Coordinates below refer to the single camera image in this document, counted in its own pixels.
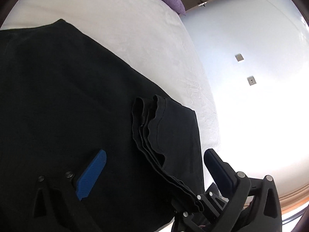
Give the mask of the black pants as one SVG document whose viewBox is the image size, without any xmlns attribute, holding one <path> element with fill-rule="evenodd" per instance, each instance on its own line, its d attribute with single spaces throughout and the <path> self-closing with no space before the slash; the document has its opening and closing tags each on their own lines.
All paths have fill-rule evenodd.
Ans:
<svg viewBox="0 0 309 232">
<path fill-rule="evenodd" d="M 203 192 L 193 110 L 63 20 L 1 31 L 1 231 L 155 231 Z"/>
</svg>

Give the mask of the white bed sheet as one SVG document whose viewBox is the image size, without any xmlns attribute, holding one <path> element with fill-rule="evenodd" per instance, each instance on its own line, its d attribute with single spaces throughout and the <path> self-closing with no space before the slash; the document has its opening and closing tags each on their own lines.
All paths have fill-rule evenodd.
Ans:
<svg viewBox="0 0 309 232">
<path fill-rule="evenodd" d="M 214 110 L 202 64 L 179 16 L 160 0 L 20 0 L 1 27 L 37 28 L 63 20 L 193 110 L 201 152 Z"/>
</svg>

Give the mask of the wall switch plate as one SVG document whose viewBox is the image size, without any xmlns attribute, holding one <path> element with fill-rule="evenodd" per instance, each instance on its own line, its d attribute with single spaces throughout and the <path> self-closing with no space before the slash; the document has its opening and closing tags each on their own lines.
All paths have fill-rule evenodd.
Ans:
<svg viewBox="0 0 309 232">
<path fill-rule="evenodd" d="M 244 60 L 244 57 L 240 53 L 235 55 L 235 58 L 237 59 L 238 62 Z"/>
</svg>

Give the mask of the wall socket plate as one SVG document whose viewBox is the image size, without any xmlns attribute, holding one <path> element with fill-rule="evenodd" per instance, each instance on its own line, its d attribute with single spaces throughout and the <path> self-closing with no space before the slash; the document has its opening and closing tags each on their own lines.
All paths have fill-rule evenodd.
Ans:
<svg viewBox="0 0 309 232">
<path fill-rule="evenodd" d="M 253 76 L 248 77 L 247 80 L 248 80 L 249 85 L 254 85 L 257 83 Z"/>
</svg>

